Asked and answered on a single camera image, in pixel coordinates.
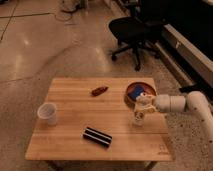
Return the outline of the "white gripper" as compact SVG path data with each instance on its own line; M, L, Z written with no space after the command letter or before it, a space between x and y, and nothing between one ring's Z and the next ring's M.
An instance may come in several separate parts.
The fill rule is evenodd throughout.
M141 93L137 98L139 102L148 102L148 107L136 106L134 112L142 114L150 114L156 112L156 107L154 106L155 96L147 93Z

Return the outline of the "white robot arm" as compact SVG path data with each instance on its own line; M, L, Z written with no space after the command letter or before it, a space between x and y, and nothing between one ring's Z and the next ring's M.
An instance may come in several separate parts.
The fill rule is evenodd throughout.
M136 116L144 116L155 112L191 112L201 121L208 140L213 142L213 115L206 96L200 91L192 91L186 96L171 96L168 94L154 96L141 93L136 98L134 112Z

